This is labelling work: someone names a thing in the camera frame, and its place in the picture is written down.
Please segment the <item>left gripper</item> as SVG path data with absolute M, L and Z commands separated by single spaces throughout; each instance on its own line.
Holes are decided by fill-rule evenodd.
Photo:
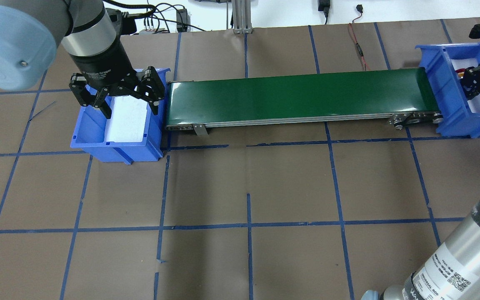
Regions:
M 163 84 L 155 67 L 136 71 L 120 41 L 114 42 L 103 52 L 92 56 L 73 56 L 80 73 L 73 73 L 69 89 L 82 107 L 92 106 L 101 111 L 106 119 L 111 119 L 112 109 L 105 99 L 110 87 L 128 88 L 130 95 L 145 101 L 154 115 L 158 115 L 160 101 L 165 97 Z M 92 93 L 87 85 L 97 89 Z

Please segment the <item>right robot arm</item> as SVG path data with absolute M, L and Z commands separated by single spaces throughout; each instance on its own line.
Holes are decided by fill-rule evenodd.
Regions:
M 442 135 L 480 136 L 480 42 L 419 45 L 444 121 Z M 480 300 L 480 200 L 403 285 L 364 300 Z

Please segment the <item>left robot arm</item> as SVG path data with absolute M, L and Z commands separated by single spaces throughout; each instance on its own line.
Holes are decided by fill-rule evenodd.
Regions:
M 157 8 L 109 4 L 115 8 L 106 8 L 103 0 L 0 0 L 0 89 L 31 88 L 63 46 L 79 70 L 69 88 L 81 106 L 111 118 L 107 97 L 131 96 L 158 114 L 165 97 L 158 71 L 152 66 L 136 71 L 120 40 Z

